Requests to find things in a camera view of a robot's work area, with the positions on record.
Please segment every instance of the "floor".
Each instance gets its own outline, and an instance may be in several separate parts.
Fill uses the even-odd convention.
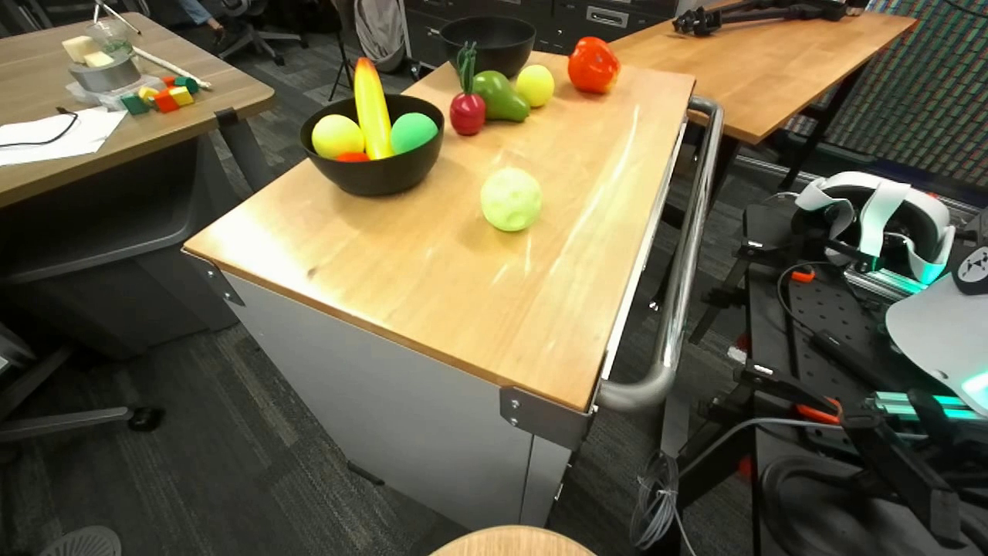
[[[295,127],[330,99],[341,69],[330,34],[313,34],[310,48],[281,51],[288,66],[235,58],[278,90],[274,109],[252,121],[274,174],[301,157]],[[407,73],[386,73],[388,90],[404,84]],[[674,205],[686,195],[687,152],[680,168]],[[742,207],[765,188],[765,176],[733,170],[703,230],[691,322],[703,313],[700,296],[733,266]],[[661,228],[613,376],[640,376],[652,361],[658,318],[645,301],[674,245],[676,230]],[[734,366],[725,348],[742,331],[743,313],[722,313],[710,332],[686,348],[682,385],[699,394],[719,391]],[[82,524],[115,527],[127,556],[413,556],[463,535],[439,512],[350,473],[334,437],[243,328],[185,335],[133,361],[76,358],[24,413],[116,401],[161,404],[168,421],[154,431],[108,428],[0,451],[0,556],[38,553]],[[653,416],[603,410],[545,524],[593,553],[637,553],[631,518],[653,442]],[[700,556],[749,553],[746,483],[727,477],[682,521]]]

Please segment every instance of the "chair wheel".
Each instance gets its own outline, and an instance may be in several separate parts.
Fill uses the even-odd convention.
[[[152,431],[162,421],[162,406],[133,406],[133,416],[127,421],[131,428],[135,431]]]

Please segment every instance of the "vr headset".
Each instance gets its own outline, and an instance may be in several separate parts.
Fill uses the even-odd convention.
[[[954,248],[950,210],[907,182],[837,174],[796,195],[793,234],[846,267],[850,285],[902,299],[925,291]]]

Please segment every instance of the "paper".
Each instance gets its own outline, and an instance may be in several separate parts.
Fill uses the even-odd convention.
[[[40,121],[4,124],[0,168],[94,154],[121,127],[123,117],[127,112],[85,109],[76,112],[76,121],[70,121],[70,115],[51,115]]]

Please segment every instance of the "banana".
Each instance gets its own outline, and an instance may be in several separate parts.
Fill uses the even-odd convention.
[[[380,73],[368,55],[352,70],[352,97],[359,106],[359,124],[368,136],[368,157],[380,161],[393,154],[393,117],[382,97]]]

